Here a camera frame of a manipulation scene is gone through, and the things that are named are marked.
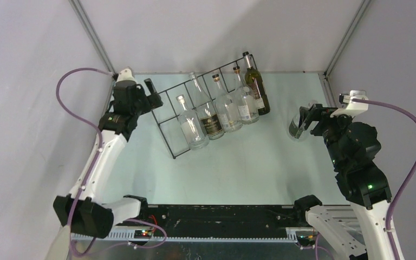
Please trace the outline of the clear bottle silver cap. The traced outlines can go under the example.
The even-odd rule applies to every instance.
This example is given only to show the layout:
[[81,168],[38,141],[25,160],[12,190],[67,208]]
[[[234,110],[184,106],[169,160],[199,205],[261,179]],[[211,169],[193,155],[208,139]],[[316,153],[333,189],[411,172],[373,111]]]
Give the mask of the clear bottle silver cap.
[[209,144],[209,138],[201,127],[196,111],[190,109],[184,95],[176,97],[183,111],[178,116],[181,130],[190,150],[199,150]]

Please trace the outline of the tall clear bottle black label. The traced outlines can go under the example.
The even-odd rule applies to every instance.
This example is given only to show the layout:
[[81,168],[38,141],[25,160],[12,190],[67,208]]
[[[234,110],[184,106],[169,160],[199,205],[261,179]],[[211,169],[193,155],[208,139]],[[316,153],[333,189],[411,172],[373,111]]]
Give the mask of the tall clear bottle black label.
[[212,100],[203,90],[194,72],[189,73],[189,78],[191,81],[191,96],[203,129],[210,140],[221,138],[224,135],[224,130]]

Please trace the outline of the clear bottle black cork stopper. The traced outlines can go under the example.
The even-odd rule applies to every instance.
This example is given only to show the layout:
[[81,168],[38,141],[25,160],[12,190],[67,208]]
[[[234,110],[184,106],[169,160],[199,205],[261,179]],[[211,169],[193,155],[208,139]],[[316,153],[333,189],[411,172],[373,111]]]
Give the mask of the clear bottle black cork stopper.
[[219,74],[212,75],[212,78],[216,84],[216,99],[214,100],[214,105],[223,130],[226,133],[240,130],[243,124],[239,116],[238,106],[233,97],[226,91]]

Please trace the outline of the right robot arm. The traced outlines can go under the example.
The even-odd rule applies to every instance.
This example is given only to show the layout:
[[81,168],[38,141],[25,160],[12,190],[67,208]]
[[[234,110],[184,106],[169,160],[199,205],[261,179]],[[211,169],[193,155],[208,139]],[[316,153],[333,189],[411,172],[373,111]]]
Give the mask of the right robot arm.
[[381,144],[375,127],[355,122],[356,111],[314,104],[301,107],[289,125],[299,138],[304,131],[322,137],[335,171],[337,186],[354,211],[364,237],[360,244],[327,215],[314,195],[294,202],[293,218],[311,225],[347,259],[403,259],[394,231],[392,193],[387,177],[374,163]]

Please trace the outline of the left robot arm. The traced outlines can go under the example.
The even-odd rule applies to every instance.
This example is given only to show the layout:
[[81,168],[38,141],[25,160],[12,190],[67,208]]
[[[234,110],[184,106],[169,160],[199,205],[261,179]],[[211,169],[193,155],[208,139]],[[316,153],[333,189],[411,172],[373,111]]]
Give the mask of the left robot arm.
[[139,116],[163,105],[151,79],[144,80],[149,94],[134,79],[117,80],[113,88],[113,111],[103,115],[100,135],[86,168],[66,196],[57,196],[53,207],[62,226],[70,224],[76,234],[106,238],[112,227],[131,220],[144,225],[150,218],[147,199],[125,195],[103,202],[103,192],[115,162],[137,127]]

